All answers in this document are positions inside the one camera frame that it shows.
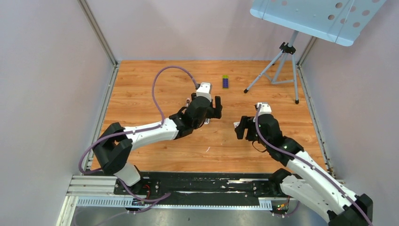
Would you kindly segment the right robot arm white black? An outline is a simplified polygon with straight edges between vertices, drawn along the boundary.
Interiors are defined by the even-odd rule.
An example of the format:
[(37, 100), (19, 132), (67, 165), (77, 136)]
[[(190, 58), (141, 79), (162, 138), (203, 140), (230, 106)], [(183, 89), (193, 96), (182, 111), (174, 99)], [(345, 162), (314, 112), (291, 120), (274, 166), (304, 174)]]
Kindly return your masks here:
[(258, 142), (284, 168), (274, 172), (269, 191), (291, 196), (322, 217), (329, 226), (371, 226), (373, 201), (357, 195), (324, 171), (294, 139), (284, 136), (271, 114), (242, 116), (234, 123), (238, 139)]

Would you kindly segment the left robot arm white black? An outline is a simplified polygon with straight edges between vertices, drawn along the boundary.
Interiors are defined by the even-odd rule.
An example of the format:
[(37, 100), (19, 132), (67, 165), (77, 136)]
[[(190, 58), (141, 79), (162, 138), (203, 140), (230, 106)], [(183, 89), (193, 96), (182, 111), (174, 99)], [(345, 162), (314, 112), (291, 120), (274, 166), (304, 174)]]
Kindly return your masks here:
[(206, 119), (222, 117), (220, 96), (209, 101), (195, 97), (187, 107), (163, 121), (138, 127), (111, 124), (91, 148), (105, 174), (118, 177), (132, 194), (140, 194), (144, 181), (136, 166), (128, 163), (130, 152), (153, 143), (176, 140), (190, 135), (205, 124)]

